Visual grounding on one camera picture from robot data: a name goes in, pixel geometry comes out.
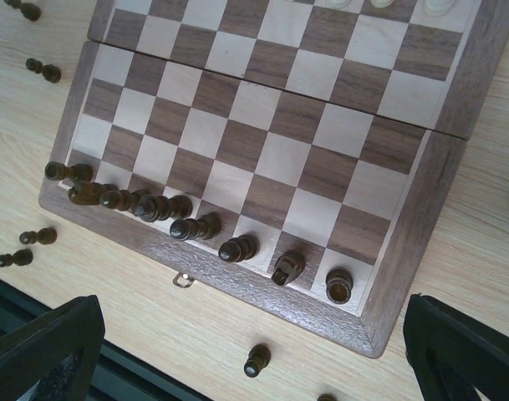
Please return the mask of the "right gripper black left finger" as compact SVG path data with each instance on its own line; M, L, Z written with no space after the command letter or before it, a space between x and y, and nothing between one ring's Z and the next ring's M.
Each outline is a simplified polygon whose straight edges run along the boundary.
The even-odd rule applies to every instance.
M0 400L84 400L105 326L95 295L76 297L0 337Z

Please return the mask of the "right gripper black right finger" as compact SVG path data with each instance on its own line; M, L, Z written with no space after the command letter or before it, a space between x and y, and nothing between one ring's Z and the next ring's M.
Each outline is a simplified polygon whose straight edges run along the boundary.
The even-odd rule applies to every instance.
M425 400L509 400L509 337L438 299L413 294L406 357Z

